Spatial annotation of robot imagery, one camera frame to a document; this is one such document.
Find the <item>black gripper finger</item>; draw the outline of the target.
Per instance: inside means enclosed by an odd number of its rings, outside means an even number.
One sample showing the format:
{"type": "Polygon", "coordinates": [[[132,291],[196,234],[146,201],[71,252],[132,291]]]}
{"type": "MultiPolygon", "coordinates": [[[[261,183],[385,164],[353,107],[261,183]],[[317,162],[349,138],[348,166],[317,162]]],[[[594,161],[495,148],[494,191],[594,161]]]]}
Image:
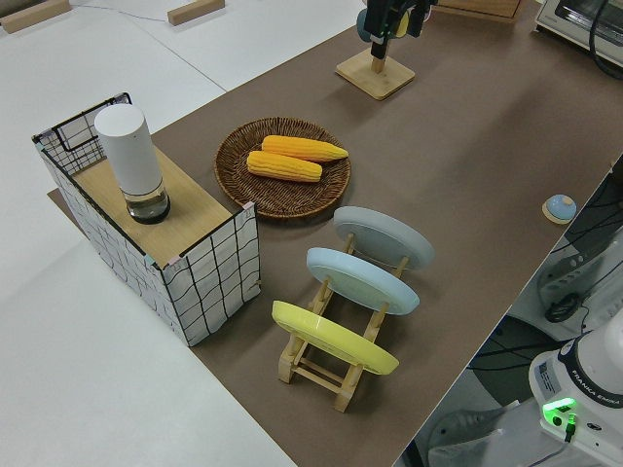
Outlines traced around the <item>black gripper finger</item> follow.
{"type": "Polygon", "coordinates": [[[414,1],[407,28],[408,35],[414,38],[418,38],[421,35],[423,25],[429,18],[434,5],[435,0],[414,1]]]}
{"type": "Polygon", "coordinates": [[[370,33],[371,54],[377,59],[385,59],[386,56],[386,20],[389,4],[389,0],[367,1],[365,30],[370,33]]]}

